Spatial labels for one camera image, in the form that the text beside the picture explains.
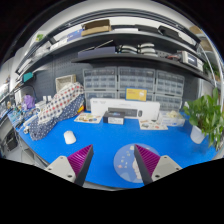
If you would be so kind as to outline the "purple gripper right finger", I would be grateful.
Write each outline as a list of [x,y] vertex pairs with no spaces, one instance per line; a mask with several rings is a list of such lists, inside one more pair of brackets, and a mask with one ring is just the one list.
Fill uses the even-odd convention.
[[140,145],[134,145],[134,156],[145,185],[181,170],[168,155],[159,156]]

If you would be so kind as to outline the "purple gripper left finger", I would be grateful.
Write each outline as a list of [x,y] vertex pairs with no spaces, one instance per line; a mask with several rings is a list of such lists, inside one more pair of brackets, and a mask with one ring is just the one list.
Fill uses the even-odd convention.
[[59,156],[45,170],[78,186],[82,186],[93,154],[93,145],[90,144],[68,157]]

